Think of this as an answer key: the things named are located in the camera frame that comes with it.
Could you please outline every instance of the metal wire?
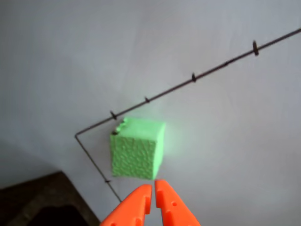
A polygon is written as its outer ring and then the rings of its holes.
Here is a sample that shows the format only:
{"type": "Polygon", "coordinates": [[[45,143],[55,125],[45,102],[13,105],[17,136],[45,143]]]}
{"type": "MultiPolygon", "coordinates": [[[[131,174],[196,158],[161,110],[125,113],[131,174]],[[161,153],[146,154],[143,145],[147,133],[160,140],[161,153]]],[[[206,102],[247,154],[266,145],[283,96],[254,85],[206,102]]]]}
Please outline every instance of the metal wire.
{"type": "Polygon", "coordinates": [[[121,198],[118,196],[118,194],[116,193],[116,191],[115,191],[115,190],[113,189],[113,187],[111,186],[110,181],[109,181],[109,180],[106,178],[106,176],[102,173],[102,171],[99,169],[99,167],[97,166],[97,164],[95,163],[95,161],[93,160],[93,158],[91,157],[91,155],[89,154],[89,152],[86,150],[86,148],[83,146],[83,144],[82,144],[81,141],[79,140],[78,136],[79,136],[80,134],[83,134],[83,133],[85,133],[85,132],[87,132],[87,131],[89,131],[89,130],[95,128],[95,127],[98,127],[98,126],[100,126],[100,125],[102,125],[102,124],[104,124],[104,123],[106,123],[106,122],[109,122],[109,121],[111,121],[111,120],[113,120],[113,119],[116,120],[119,116],[122,116],[122,115],[124,115],[125,113],[128,113],[128,112],[130,112],[130,111],[132,111],[132,110],[134,110],[134,109],[136,109],[136,108],[139,108],[139,107],[141,107],[141,106],[143,106],[143,105],[145,105],[145,104],[149,104],[151,101],[154,101],[154,100],[156,100],[156,99],[158,99],[158,98],[160,98],[160,97],[163,97],[163,96],[165,96],[166,94],[169,94],[169,93],[171,93],[171,92],[173,92],[173,91],[175,91],[175,90],[177,90],[177,89],[180,89],[180,88],[182,88],[182,87],[184,87],[184,86],[186,86],[186,85],[188,85],[188,84],[190,84],[190,83],[192,83],[192,82],[196,82],[197,80],[199,80],[199,79],[201,79],[201,78],[203,78],[203,77],[205,77],[205,76],[207,76],[207,75],[209,75],[209,74],[211,74],[211,73],[213,73],[213,72],[216,72],[216,71],[218,71],[218,70],[220,70],[220,69],[222,69],[222,68],[224,68],[224,67],[226,67],[226,66],[228,66],[228,65],[230,65],[230,64],[232,64],[232,63],[234,63],[234,62],[236,62],[236,61],[238,61],[238,60],[240,60],[240,59],[242,59],[242,58],[245,58],[245,57],[247,57],[247,56],[249,56],[249,55],[251,55],[251,54],[255,54],[255,56],[258,56],[259,50],[262,50],[262,49],[267,48],[267,47],[269,47],[269,46],[271,46],[271,45],[274,45],[274,44],[276,44],[276,43],[278,43],[278,42],[280,42],[280,41],[283,41],[284,39],[287,39],[287,38],[289,38],[289,37],[292,37],[292,36],[294,36],[294,35],[296,35],[296,34],[298,34],[298,33],[301,33],[301,28],[299,28],[299,29],[297,29],[297,30],[295,30],[295,31],[293,31],[293,32],[290,32],[290,33],[288,33],[288,34],[286,34],[286,35],[284,35],[284,36],[281,36],[281,37],[279,37],[279,38],[277,38],[277,39],[275,39],[275,40],[272,40],[272,41],[270,41],[270,42],[268,42],[268,43],[266,43],[266,44],[263,44],[263,45],[261,45],[261,46],[259,46],[259,47],[257,47],[257,44],[256,44],[256,42],[254,41],[254,42],[253,42],[253,50],[250,50],[250,51],[248,51],[248,52],[245,52],[245,53],[243,53],[243,54],[241,54],[241,55],[239,55],[239,56],[237,56],[237,57],[234,57],[234,58],[232,58],[232,59],[230,59],[230,60],[228,60],[228,61],[226,61],[226,62],[224,62],[224,63],[222,63],[222,64],[220,64],[220,65],[218,65],[218,66],[216,66],[216,67],[214,67],[214,68],[212,68],[212,69],[210,69],[210,70],[204,72],[204,73],[199,74],[198,76],[195,76],[195,74],[193,73],[191,79],[189,79],[189,80],[187,80],[187,81],[185,81],[185,82],[182,82],[182,83],[180,83],[179,85],[176,85],[176,86],[174,86],[174,87],[172,87],[172,88],[170,88],[170,89],[167,89],[167,90],[163,91],[162,93],[159,93],[159,94],[157,94],[157,95],[155,95],[155,96],[153,96],[153,97],[151,97],[151,98],[145,97],[145,101],[143,101],[143,102],[141,102],[141,103],[139,103],[139,104],[136,104],[136,105],[134,105],[134,106],[132,106],[132,107],[130,107],[130,108],[124,110],[124,111],[121,111],[121,112],[119,112],[119,113],[117,113],[117,114],[114,114],[113,111],[110,111],[110,113],[111,113],[111,115],[112,115],[111,117],[109,117],[109,118],[107,118],[107,119],[105,119],[105,120],[102,120],[102,121],[100,121],[100,122],[98,122],[98,123],[96,123],[96,124],[93,124],[93,125],[91,125],[91,126],[85,128],[85,129],[83,129],[83,130],[77,132],[77,133],[75,134],[75,139],[77,140],[77,142],[79,143],[79,145],[80,145],[80,147],[83,149],[83,151],[87,154],[88,158],[91,160],[91,162],[93,163],[93,165],[95,166],[95,168],[97,169],[97,171],[98,171],[98,172],[100,173],[100,175],[103,177],[105,183],[108,184],[109,188],[112,190],[112,192],[114,193],[114,195],[116,196],[116,198],[119,200],[119,202],[121,202],[121,198]]]}

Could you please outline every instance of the white backdrop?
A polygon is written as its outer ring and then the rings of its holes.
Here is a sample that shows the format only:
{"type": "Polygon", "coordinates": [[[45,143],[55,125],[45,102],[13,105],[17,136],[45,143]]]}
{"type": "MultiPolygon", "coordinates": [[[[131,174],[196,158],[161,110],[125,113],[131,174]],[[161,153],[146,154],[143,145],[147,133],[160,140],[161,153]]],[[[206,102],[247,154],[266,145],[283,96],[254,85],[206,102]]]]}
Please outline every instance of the white backdrop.
{"type": "MultiPolygon", "coordinates": [[[[300,12],[299,0],[2,0],[1,159],[13,164],[1,186],[62,169],[104,219],[118,200],[74,134],[300,28],[300,12]]],[[[201,225],[300,225],[300,57],[297,35],[128,114],[166,122],[158,178],[201,225]]],[[[125,198],[151,181],[111,177],[115,125],[80,139],[125,198]]],[[[153,201],[145,225],[160,224],[153,201]]]]}

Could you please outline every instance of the black wire tie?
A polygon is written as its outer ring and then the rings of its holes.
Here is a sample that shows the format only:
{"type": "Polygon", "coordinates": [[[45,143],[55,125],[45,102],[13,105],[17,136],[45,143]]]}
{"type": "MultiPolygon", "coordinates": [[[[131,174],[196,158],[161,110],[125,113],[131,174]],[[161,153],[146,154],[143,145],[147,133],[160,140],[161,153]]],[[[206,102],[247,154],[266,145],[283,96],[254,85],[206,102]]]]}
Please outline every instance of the black wire tie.
{"type": "Polygon", "coordinates": [[[191,80],[192,80],[193,82],[196,82],[196,81],[197,81],[197,78],[196,78],[196,76],[195,76],[195,74],[194,74],[194,73],[192,73],[191,80]]]}
{"type": "Polygon", "coordinates": [[[113,113],[113,111],[110,111],[110,113],[111,113],[113,119],[117,120],[117,116],[113,113]]]}
{"type": "Polygon", "coordinates": [[[253,41],[253,51],[254,51],[254,53],[255,53],[255,56],[258,56],[258,55],[259,55],[258,48],[257,48],[257,44],[256,44],[256,41],[255,41],[255,40],[253,41]]]}

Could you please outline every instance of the dark object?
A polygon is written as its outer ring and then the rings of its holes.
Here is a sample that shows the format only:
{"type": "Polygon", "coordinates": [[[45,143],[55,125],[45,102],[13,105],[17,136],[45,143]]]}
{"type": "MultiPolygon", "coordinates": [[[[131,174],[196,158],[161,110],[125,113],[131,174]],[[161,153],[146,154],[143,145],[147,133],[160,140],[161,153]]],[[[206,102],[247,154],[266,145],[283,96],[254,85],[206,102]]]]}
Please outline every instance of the dark object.
{"type": "Polygon", "coordinates": [[[253,41],[253,52],[254,52],[255,56],[259,55],[259,51],[258,51],[257,44],[256,44],[255,40],[253,41]]]}
{"type": "MultiPolygon", "coordinates": [[[[83,144],[82,144],[81,141],[79,140],[78,136],[79,136],[80,134],[83,134],[84,132],[87,132],[88,130],[91,130],[91,129],[93,129],[93,128],[95,128],[95,127],[98,127],[98,126],[100,126],[100,125],[102,125],[102,124],[104,124],[104,123],[106,123],[106,122],[109,122],[109,121],[111,121],[112,119],[115,119],[115,120],[116,120],[116,119],[117,119],[117,116],[124,115],[125,113],[128,113],[128,112],[130,112],[130,111],[132,111],[132,110],[134,110],[134,109],[136,109],[136,108],[138,108],[138,107],[141,107],[141,106],[145,105],[146,103],[149,103],[150,101],[156,100],[156,99],[158,99],[158,98],[160,98],[160,97],[162,97],[162,96],[164,96],[164,95],[166,95],[166,94],[168,94],[168,93],[171,93],[171,92],[173,92],[173,91],[175,91],[175,90],[177,90],[177,89],[179,89],[179,88],[182,88],[182,87],[184,87],[184,86],[190,84],[191,82],[196,82],[196,80],[201,79],[201,78],[203,78],[203,77],[205,77],[205,76],[207,76],[207,75],[209,75],[209,74],[211,74],[211,73],[213,73],[213,72],[216,72],[216,71],[218,71],[218,70],[220,70],[220,69],[222,69],[222,68],[228,66],[229,64],[234,63],[235,61],[238,61],[238,60],[240,60],[240,59],[242,59],[242,58],[247,57],[248,55],[251,55],[251,54],[255,53],[255,55],[257,56],[257,55],[259,54],[259,50],[264,49],[264,48],[267,48],[267,47],[269,47],[269,46],[271,46],[271,45],[274,45],[274,44],[276,44],[276,43],[278,43],[278,42],[280,42],[280,41],[282,41],[282,40],[284,40],[284,39],[287,39],[287,38],[289,38],[289,37],[291,37],[291,36],[294,36],[294,35],[296,35],[296,34],[298,34],[298,33],[301,33],[301,28],[299,28],[299,29],[297,29],[297,30],[295,30],[295,31],[293,31],[293,32],[290,32],[290,33],[288,33],[288,34],[286,34],[286,35],[284,35],[284,36],[281,36],[281,37],[279,37],[279,38],[277,38],[277,39],[275,39],[275,40],[273,40],[273,41],[270,41],[270,42],[268,42],[268,43],[266,43],[266,44],[264,44],[264,45],[262,45],[262,46],[259,46],[259,47],[257,47],[256,42],[255,42],[255,47],[256,47],[256,48],[254,48],[254,42],[253,42],[253,49],[252,49],[252,50],[250,50],[250,51],[248,51],[248,52],[246,52],[246,53],[243,53],[243,54],[241,54],[241,55],[239,55],[239,56],[237,56],[237,57],[235,57],[235,58],[232,58],[232,59],[230,59],[230,60],[228,60],[228,61],[226,61],[226,62],[224,62],[224,63],[222,63],[222,64],[220,64],[220,65],[218,65],[218,66],[216,66],[216,67],[214,67],[214,68],[212,68],[212,69],[210,69],[210,70],[204,72],[204,73],[199,74],[198,76],[192,76],[192,79],[189,79],[189,80],[187,80],[187,81],[185,81],[185,82],[183,82],[183,83],[180,83],[180,84],[177,85],[177,86],[174,86],[174,87],[172,87],[172,88],[170,88],[170,89],[168,89],[168,90],[165,90],[165,91],[163,91],[162,93],[159,93],[159,94],[157,94],[157,95],[151,97],[150,99],[147,99],[147,100],[145,100],[145,101],[143,101],[143,102],[141,102],[141,103],[139,103],[139,104],[136,104],[136,105],[134,105],[134,106],[132,106],[132,107],[126,109],[126,110],[123,110],[123,111],[119,112],[119,113],[116,114],[116,115],[114,115],[113,112],[111,111],[110,113],[111,113],[112,117],[107,118],[107,119],[105,119],[105,120],[102,120],[102,121],[100,121],[100,122],[98,122],[98,123],[96,123],[96,124],[94,124],[94,125],[92,125],[92,126],[89,126],[89,127],[85,128],[85,129],[79,131],[78,133],[75,134],[74,137],[75,137],[75,139],[77,140],[77,142],[78,142],[78,144],[80,145],[80,147],[81,147],[81,148],[83,149],[83,151],[86,153],[86,155],[88,156],[88,158],[91,160],[91,162],[93,163],[93,165],[95,166],[95,168],[97,169],[97,171],[99,172],[99,174],[103,177],[103,179],[104,179],[105,181],[107,181],[107,178],[105,177],[105,175],[104,175],[104,174],[102,173],[102,171],[99,169],[99,167],[97,166],[97,164],[94,162],[94,160],[93,160],[92,157],[90,156],[89,152],[86,150],[86,148],[83,146],[83,144]]],[[[112,190],[112,192],[115,194],[116,198],[121,202],[120,197],[117,195],[116,191],[113,189],[113,187],[111,186],[111,184],[110,184],[110,183],[107,183],[107,184],[108,184],[108,186],[110,187],[110,189],[112,190]]]]}
{"type": "Polygon", "coordinates": [[[73,206],[45,207],[27,226],[88,226],[73,206]]]}
{"type": "Polygon", "coordinates": [[[196,76],[195,76],[194,73],[192,73],[191,80],[192,80],[193,82],[196,82],[196,81],[197,81],[197,78],[196,78],[196,76]]]}
{"type": "Polygon", "coordinates": [[[110,113],[111,113],[113,119],[117,120],[117,116],[113,113],[113,111],[110,111],[110,113]]]}
{"type": "Polygon", "coordinates": [[[62,206],[75,208],[87,225],[99,225],[97,217],[61,172],[2,189],[0,225],[26,226],[41,209],[62,206]]]}

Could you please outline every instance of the foam cube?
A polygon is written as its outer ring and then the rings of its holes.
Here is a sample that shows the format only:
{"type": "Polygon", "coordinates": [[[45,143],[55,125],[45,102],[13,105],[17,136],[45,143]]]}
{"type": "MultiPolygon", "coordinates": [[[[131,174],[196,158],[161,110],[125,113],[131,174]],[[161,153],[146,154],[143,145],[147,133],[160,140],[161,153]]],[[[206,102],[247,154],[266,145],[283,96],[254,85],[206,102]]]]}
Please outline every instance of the foam cube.
{"type": "Polygon", "coordinates": [[[155,179],[163,159],[165,123],[124,118],[111,133],[113,176],[155,179]]]}

